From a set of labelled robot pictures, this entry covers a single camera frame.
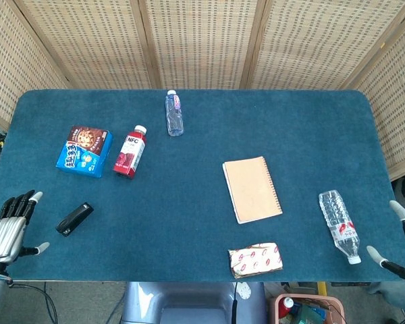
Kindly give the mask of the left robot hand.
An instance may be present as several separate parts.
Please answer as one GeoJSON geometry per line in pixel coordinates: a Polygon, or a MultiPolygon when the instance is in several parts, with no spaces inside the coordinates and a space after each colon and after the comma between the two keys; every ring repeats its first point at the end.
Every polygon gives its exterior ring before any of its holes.
{"type": "Polygon", "coordinates": [[[0,264],[10,265],[18,257],[39,255],[50,246],[49,242],[33,248],[23,246],[26,228],[42,197],[43,192],[30,190],[3,203],[0,210],[0,264]]]}

